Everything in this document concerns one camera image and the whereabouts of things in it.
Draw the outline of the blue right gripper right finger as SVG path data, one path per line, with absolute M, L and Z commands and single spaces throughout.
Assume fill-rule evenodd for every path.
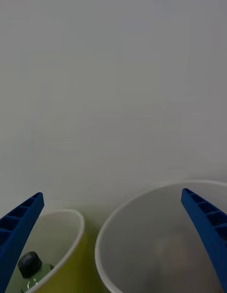
M 181 203 L 193 222 L 224 292 L 227 291 L 227 215 L 193 191 L 182 190 Z

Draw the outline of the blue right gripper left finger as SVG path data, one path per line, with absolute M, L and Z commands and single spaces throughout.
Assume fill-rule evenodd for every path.
M 0 292 L 5 292 L 20 254 L 42 209 L 38 192 L 0 219 Z

